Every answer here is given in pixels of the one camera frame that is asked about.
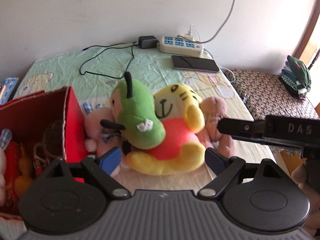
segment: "power strip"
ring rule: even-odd
[[[203,45],[187,41],[183,38],[164,36],[159,41],[159,50],[164,53],[201,57]]]

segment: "bed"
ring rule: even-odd
[[[101,51],[101,48],[91,48],[86,51],[73,51],[36,61],[22,80],[14,97],[17,98],[40,90],[52,91],[68,85],[73,87],[81,107],[84,102],[93,105],[108,105],[108,98],[117,80],[92,74],[80,75],[79,73],[80,65]],[[128,70],[133,78],[142,81],[152,92],[156,92],[174,82],[183,82],[190,85],[202,98],[209,96],[223,98],[228,105],[228,115],[231,118],[253,120],[241,98],[222,72],[177,71],[172,68],[171,54],[161,53],[158,49],[142,50],[138,47],[134,47],[133,52],[135,59]],[[85,64],[83,72],[87,70],[111,76],[121,76],[131,57],[130,48],[110,49]],[[236,141],[235,143],[238,156],[247,162],[259,163],[263,158],[274,160],[268,146],[242,141]],[[192,189],[198,192],[214,177],[215,174],[206,165],[203,165],[198,170],[187,174],[160,177],[121,169],[115,179],[132,193],[138,188]],[[23,230],[21,225],[16,225],[17,223],[14,225],[8,224],[6,227],[2,225],[3,223],[0,224],[0,230],[3,234],[18,226],[18,231]]]

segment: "white wall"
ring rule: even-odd
[[[232,0],[0,0],[0,79],[23,76],[31,64],[92,44],[140,35],[203,39],[225,19]],[[236,0],[217,38],[206,45],[224,67],[277,72],[297,46],[314,0]]]

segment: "plush toy mouth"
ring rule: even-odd
[[[169,107],[168,112],[167,112],[166,114],[164,113],[164,111],[165,111],[165,110],[164,110],[164,104],[166,103],[166,101],[167,101],[167,99],[162,99],[162,100],[160,101],[162,115],[158,115],[158,114],[157,114],[157,111],[156,111],[156,117],[157,117],[158,119],[166,118],[166,117],[171,113],[171,111],[172,111],[173,104],[170,104],[170,107]]]

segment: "black power adapter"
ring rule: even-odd
[[[158,40],[155,36],[140,36],[139,47],[141,49],[154,49],[157,47]]]

